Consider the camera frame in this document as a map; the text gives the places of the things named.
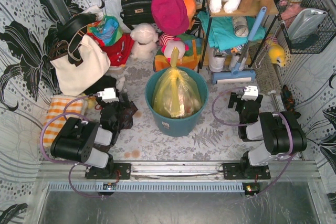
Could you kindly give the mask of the yellow trash bag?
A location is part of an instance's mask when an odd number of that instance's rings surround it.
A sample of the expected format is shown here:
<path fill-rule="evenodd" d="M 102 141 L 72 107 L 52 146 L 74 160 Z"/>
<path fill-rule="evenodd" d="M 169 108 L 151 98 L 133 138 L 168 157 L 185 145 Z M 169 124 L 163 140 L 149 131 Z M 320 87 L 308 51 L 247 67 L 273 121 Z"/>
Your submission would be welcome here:
<path fill-rule="evenodd" d="M 203 106 L 195 80 L 177 67 L 179 50 L 173 48 L 171 66 L 158 79 L 152 99 L 153 110 L 170 119 L 182 119 L 197 113 Z"/>

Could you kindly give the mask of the teal trash bin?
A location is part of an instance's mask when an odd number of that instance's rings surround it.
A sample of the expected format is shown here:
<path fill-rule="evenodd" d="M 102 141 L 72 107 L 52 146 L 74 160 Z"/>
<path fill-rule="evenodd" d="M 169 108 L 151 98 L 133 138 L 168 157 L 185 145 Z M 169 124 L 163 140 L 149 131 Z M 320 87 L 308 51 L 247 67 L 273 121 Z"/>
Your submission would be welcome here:
<path fill-rule="evenodd" d="M 185 71 L 197 84 L 203 105 L 201 109 L 195 114 L 183 119 L 170 119 L 159 115 L 153 110 L 152 100 L 154 97 L 155 85 L 159 80 L 159 78 L 161 77 L 161 75 L 167 70 L 167 68 L 154 73 L 148 80 L 144 89 L 145 101 L 153 115 L 155 125 L 164 135 L 172 137 L 187 136 L 190 132 L 192 132 L 192 130 L 196 127 L 200 119 L 200 116 L 207 105 L 209 96 L 209 90 L 206 81 L 199 73 L 197 73 L 193 69 L 186 67 L 178 67 L 178 68 Z"/>

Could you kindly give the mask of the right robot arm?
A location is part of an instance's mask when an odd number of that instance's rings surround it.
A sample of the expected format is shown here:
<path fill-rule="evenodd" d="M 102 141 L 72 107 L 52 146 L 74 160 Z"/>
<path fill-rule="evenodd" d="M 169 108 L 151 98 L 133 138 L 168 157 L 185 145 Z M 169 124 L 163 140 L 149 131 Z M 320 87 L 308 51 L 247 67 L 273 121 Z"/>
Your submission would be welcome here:
<path fill-rule="evenodd" d="M 247 93 L 230 94 L 228 107 L 235 106 L 239 115 L 239 138 L 261 144 L 245 152 L 239 162 L 224 164 L 225 179 L 270 179 L 269 162 L 285 161 L 307 148 L 307 137 L 296 116 L 290 111 L 260 113 L 262 99 L 261 94 L 250 99 Z"/>

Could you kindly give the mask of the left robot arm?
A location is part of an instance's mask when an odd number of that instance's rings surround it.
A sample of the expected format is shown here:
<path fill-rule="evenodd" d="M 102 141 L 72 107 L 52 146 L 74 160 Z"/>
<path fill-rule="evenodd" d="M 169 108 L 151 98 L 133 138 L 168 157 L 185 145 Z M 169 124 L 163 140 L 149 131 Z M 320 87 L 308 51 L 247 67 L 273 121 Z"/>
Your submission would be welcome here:
<path fill-rule="evenodd" d="M 51 155 L 86 165 L 86 179 L 129 179 L 131 164 L 116 163 L 107 151 L 97 149 L 97 146 L 114 146 L 120 131 L 130 127 L 127 120 L 132 119 L 133 104 L 124 98 L 123 101 L 102 100 L 99 122 L 69 117 L 51 145 Z"/>

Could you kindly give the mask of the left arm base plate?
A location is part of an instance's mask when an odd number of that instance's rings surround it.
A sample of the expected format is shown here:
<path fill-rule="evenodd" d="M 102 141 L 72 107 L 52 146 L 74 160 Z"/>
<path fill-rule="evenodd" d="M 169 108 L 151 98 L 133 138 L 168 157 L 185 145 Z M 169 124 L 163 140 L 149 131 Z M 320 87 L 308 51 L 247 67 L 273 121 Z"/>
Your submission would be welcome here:
<path fill-rule="evenodd" d="M 131 163 L 114 163 L 106 168 L 91 167 L 85 172 L 86 179 L 97 180 L 128 180 L 131 175 Z"/>

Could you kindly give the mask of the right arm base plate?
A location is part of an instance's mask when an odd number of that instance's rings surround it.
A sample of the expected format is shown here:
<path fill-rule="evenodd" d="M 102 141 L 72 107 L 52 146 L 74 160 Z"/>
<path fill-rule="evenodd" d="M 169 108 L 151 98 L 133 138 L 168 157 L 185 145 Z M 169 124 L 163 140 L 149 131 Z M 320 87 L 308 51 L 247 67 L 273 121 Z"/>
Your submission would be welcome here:
<path fill-rule="evenodd" d="M 268 165 L 243 167 L 239 163 L 223 163 L 222 168 L 227 180 L 271 179 Z"/>

